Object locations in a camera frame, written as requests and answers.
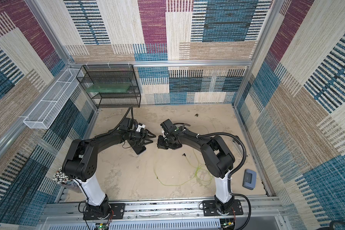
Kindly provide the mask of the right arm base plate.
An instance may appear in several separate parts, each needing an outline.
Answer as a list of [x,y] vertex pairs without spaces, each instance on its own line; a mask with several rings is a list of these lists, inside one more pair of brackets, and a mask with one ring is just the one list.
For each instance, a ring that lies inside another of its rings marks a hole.
[[[203,210],[205,217],[212,217],[212,216],[224,216],[219,213],[216,203],[214,200],[204,200],[202,201],[201,208]],[[228,214],[225,214],[225,216],[233,216],[233,215],[243,215],[243,209],[240,200],[235,199],[234,203],[232,204],[232,207],[229,208]]]

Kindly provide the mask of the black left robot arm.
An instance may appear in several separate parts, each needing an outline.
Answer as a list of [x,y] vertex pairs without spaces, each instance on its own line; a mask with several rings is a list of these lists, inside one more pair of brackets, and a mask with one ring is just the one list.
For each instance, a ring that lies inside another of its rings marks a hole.
[[62,171],[80,187],[85,195],[86,205],[83,214],[96,219],[105,219],[111,214],[109,199],[101,189],[95,176],[98,154],[124,142],[128,142],[137,155],[146,150],[146,145],[153,143],[156,135],[145,128],[133,117],[130,106],[115,128],[91,139],[72,141],[62,165]]

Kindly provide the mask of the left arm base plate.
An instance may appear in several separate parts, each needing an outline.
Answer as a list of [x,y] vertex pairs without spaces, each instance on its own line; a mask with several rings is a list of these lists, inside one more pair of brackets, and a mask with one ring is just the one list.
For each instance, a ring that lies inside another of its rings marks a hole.
[[123,219],[124,203],[106,204],[100,206],[91,206],[87,204],[84,207],[83,220],[114,220]]

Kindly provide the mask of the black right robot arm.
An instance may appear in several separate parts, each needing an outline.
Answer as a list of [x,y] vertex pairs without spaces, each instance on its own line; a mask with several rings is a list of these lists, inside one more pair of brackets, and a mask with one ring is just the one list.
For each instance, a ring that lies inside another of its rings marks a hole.
[[[188,145],[201,152],[205,166],[215,177],[216,193],[215,206],[220,215],[227,215],[234,203],[231,189],[231,176],[241,169],[247,158],[245,145],[236,135],[216,132],[205,135],[194,133],[186,128],[185,124],[177,127],[175,124],[161,125],[163,134],[158,137],[159,149],[176,150]],[[235,157],[222,136],[232,138],[242,150],[242,160],[234,167]]]

